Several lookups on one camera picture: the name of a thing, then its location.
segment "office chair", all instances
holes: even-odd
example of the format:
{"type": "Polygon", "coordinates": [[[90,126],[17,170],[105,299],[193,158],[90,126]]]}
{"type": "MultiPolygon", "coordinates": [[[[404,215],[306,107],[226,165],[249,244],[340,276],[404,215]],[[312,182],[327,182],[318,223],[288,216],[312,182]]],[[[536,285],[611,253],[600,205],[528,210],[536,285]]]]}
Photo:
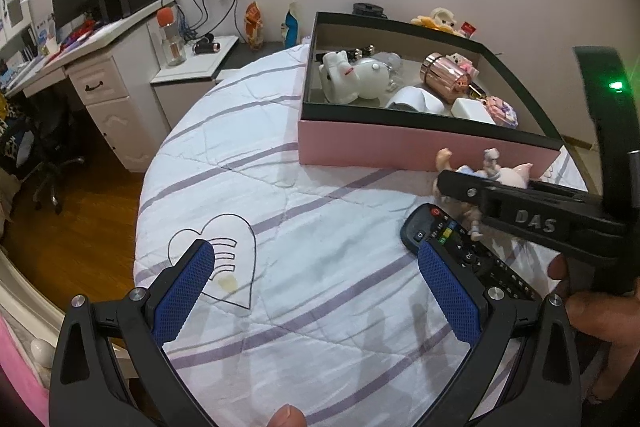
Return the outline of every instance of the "office chair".
{"type": "Polygon", "coordinates": [[[56,214],[62,212],[58,197],[58,185],[62,169],[71,164],[84,164],[84,156],[78,155],[78,130],[66,102],[59,99],[52,89],[37,93],[24,105],[24,115],[12,120],[0,136],[0,168],[14,174],[21,182],[34,172],[42,173],[42,181],[33,193],[33,203],[40,210],[41,194],[49,187],[49,200],[56,214]],[[16,160],[4,154],[12,137],[20,145],[27,132],[33,133],[33,145],[27,160],[17,166],[16,160]]]}

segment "pink bed frame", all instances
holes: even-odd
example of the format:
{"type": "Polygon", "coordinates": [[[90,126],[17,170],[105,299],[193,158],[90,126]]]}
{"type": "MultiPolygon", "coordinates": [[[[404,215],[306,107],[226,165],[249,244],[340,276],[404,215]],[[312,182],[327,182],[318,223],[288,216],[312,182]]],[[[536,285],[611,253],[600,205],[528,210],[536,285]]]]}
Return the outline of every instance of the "pink bed frame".
{"type": "Polygon", "coordinates": [[[49,391],[22,359],[3,317],[0,317],[0,366],[24,404],[49,427],[49,391]]]}

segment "pink box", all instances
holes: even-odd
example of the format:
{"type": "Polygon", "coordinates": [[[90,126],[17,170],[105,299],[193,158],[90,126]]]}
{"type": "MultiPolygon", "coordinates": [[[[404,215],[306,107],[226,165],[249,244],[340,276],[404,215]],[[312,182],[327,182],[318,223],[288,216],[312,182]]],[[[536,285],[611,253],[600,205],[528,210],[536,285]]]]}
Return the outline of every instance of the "pink box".
{"type": "Polygon", "coordinates": [[[534,178],[542,176],[563,144],[530,93],[479,42],[396,21],[326,12],[316,15],[298,143],[302,164],[422,171],[436,170],[435,155],[445,147],[453,152],[454,168],[466,164],[480,169],[484,150],[495,147],[501,165],[533,163],[534,178]],[[480,71],[481,87],[515,108],[518,128],[380,107],[385,100],[327,102],[319,82],[316,54],[370,44],[378,51],[399,54],[407,69],[404,77],[409,80],[413,78],[411,68],[433,52],[464,55],[480,71]]]}

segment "heart drawing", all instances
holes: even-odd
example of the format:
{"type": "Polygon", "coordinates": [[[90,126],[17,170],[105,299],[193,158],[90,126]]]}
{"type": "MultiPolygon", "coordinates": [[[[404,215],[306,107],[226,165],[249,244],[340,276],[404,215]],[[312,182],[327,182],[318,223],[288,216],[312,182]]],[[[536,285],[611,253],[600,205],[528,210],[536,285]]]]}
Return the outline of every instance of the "heart drawing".
{"type": "Polygon", "coordinates": [[[247,310],[255,277],[255,234],[251,225],[236,214],[213,217],[199,232],[179,230],[169,240],[167,254],[172,266],[196,239],[209,241],[215,252],[215,268],[202,293],[247,310]]]}

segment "drawer handle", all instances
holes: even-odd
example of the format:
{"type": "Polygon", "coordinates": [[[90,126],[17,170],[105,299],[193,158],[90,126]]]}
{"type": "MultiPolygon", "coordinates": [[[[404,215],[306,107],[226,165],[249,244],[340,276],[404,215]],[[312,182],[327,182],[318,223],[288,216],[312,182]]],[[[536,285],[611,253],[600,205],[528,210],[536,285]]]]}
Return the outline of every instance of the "drawer handle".
{"type": "Polygon", "coordinates": [[[102,83],[102,81],[100,81],[100,82],[98,82],[98,85],[97,85],[97,86],[95,86],[95,87],[84,86],[84,90],[85,90],[86,92],[91,92],[91,91],[93,91],[93,90],[95,90],[95,89],[98,89],[98,88],[99,88],[100,86],[102,86],[102,85],[103,85],[103,83],[102,83]]]}

